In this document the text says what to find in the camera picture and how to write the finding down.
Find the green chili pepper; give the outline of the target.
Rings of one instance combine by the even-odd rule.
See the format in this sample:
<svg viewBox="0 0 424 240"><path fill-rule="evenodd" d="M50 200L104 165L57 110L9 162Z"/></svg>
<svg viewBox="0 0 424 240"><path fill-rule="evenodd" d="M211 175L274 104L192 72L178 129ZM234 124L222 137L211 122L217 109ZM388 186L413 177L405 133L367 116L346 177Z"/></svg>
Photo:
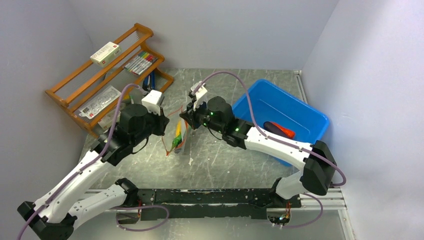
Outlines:
<svg viewBox="0 0 424 240"><path fill-rule="evenodd" d="M176 150L182 147L183 144L183 137L180 133L178 136L176 136L172 141L172 150Z"/></svg>

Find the red chili pepper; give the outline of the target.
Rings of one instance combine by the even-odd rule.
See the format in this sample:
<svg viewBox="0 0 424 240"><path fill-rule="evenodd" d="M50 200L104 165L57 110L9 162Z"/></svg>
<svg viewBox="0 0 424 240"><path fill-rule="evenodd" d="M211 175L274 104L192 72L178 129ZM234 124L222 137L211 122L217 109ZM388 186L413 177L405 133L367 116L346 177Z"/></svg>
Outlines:
<svg viewBox="0 0 424 240"><path fill-rule="evenodd" d="M279 132L277 135L288 138L288 139L294 139L294 137L296 136L296 133L293 130L283 127L282 125L276 122L273 122L273 123L275 123L276 125L279 125L280 129L282 130L282 132Z"/></svg>

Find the purple eggplant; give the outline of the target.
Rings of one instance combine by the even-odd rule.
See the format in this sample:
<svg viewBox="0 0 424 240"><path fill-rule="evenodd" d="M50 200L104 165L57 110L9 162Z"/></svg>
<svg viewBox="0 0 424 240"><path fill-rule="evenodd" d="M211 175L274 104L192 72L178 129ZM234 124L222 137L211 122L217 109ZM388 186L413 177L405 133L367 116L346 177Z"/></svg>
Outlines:
<svg viewBox="0 0 424 240"><path fill-rule="evenodd" d="M263 123L263 128L266 131L269 131L270 133L278 134L282 133L283 131L280 129L278 124L275 124L274 122L266 121Z"/></svg>

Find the clear zip top bag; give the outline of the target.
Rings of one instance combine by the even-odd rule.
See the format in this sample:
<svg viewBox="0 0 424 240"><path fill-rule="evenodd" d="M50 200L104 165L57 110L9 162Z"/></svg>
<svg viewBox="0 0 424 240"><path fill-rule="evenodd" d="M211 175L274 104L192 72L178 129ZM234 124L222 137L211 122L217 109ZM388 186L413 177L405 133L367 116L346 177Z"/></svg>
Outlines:
<svg viewBox="0 0 424 240"><path fill-rule="evenodd" d="M184 106L181 105L179 108L166 115L169 119L169 123L166 125L164 136L161 137L161 141L167 157L172 154L182 154L185 150L190 128L188 123L180 117L180 114L184 110Z"/></svg>

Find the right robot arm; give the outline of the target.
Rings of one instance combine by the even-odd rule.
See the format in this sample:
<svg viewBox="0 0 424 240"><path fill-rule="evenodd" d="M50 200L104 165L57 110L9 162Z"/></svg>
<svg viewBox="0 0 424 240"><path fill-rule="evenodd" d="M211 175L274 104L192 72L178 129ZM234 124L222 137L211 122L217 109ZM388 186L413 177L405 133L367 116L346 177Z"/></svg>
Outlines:
<svg viewBox="0 0 424 240"><path fill-rule="evenodd" d="M192 129L203 126L220 133L223 141L232 147L258 151L298 169L298 172L279 180L270 193L270 202L275 207L282 207L298 194L325 196L328 193L337 164L325 142L299 142L256 127L252 122L236 117L232 107L220 96L199 107L195 105L190 102L180 114Z"/></svg>

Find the yellow banana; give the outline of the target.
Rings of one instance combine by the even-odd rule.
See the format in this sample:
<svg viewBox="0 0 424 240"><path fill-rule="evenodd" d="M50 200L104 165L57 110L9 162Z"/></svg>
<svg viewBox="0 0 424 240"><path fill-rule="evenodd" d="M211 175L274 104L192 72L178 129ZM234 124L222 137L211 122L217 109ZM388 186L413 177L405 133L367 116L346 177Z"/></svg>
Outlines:
<svg viewBox="0 0 424 240"><path fill-rule="evenodd" d="M182 134L182 121L179 120L176 125L175 136L178 137Z"/></svg>

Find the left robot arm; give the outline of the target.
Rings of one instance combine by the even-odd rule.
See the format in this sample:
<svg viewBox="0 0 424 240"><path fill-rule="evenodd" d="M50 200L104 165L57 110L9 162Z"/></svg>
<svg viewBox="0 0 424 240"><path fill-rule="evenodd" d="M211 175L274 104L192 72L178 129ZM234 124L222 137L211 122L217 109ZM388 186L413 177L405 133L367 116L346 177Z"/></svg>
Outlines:
<svg viewBox="0 0 424 240"><path fill-rule="evenodd" d="M138 188L127 178L106 190L80 200L100 176L136 153L134 148L151 135L163 136L169 119L158 104L130 104L120 111L119 122L100 135L80 163L52 190L35 202L25 201L18 213L41 240L67 240L83 223L119 207L139 204Z"/></svg>

